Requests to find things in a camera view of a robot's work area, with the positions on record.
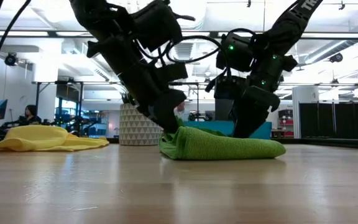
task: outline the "person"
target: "person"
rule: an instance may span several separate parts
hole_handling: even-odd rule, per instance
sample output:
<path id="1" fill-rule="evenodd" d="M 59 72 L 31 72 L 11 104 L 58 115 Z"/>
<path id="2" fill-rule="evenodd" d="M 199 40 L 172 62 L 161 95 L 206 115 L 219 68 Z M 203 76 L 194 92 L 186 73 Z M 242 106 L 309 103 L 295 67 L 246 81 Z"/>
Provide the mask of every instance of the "person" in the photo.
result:
<path id="1" fill-rule="evenodd" d="M 27 105 L 24 111 L 24 117 L 27 124 L 41 124 L 42 119 L 35 116 L 37 113 L 37 107 L 35 105 Z"/>
<path id="2" fill-rule="evenodd" d="M 185 102 L 181 102 L 176 109 L 174 110 L 174 114 L 176 117 L 180 118 L 182 121 L 188 121 L 190 113 L 185 108 Z"/>

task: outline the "wooden surface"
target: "wooden surface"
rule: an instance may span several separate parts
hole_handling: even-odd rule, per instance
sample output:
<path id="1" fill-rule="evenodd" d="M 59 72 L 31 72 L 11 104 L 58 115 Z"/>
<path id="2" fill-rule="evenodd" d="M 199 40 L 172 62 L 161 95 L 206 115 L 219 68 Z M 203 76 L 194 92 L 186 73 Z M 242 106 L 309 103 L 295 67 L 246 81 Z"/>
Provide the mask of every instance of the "wooden surface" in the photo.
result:
<path id="1" fill-rule="evenodd" d="M 0 153 L 0 224 L 358 223 L 358 150 L 171 161 L 156 147 Z"/>

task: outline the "yellow towel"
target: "yellow towel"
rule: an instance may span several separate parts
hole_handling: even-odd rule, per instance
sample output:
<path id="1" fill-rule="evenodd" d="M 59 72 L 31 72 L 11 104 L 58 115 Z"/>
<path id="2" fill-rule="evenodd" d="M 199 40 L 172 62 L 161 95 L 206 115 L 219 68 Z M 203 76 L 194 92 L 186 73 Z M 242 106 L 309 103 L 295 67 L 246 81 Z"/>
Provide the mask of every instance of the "yellow towel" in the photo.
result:
<path id="1" fill-rule="evenodd" d="M 61 127 L 30 125 L 11 128 L 0 151 L 78 151 L 107 146 L 106 139 L 79 138 Z"/>

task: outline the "white geometric planter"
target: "white geometric planter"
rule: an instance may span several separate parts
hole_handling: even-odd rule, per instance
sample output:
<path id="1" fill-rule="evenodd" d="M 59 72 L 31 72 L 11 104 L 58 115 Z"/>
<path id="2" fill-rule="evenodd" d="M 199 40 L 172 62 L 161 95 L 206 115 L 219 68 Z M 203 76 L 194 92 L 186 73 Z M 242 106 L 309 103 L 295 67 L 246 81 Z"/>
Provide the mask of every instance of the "white geometric planter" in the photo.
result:
<path id="1" fill-rule="evenodd" d="M 119 144 L 123 146 L 156 146 L 161 136 L 160 126 L 153 123 L 130 103 L 120 106 Z"/>

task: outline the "green towel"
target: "green towel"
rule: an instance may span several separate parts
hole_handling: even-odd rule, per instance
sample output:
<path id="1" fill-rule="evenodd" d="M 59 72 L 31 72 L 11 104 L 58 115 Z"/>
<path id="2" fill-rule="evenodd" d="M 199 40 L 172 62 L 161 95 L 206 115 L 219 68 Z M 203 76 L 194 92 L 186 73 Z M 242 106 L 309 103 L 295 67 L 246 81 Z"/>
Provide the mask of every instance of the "green towel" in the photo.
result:
<path id="1" fill-rule="evenodd" d="M 175 134 L 163 134 L 158 146 L 162 153 L 178 160 L 273 159 L 286 153 L 284 146 L 264 139 L 236 139 L 219 131 L 184 127 Z"/>

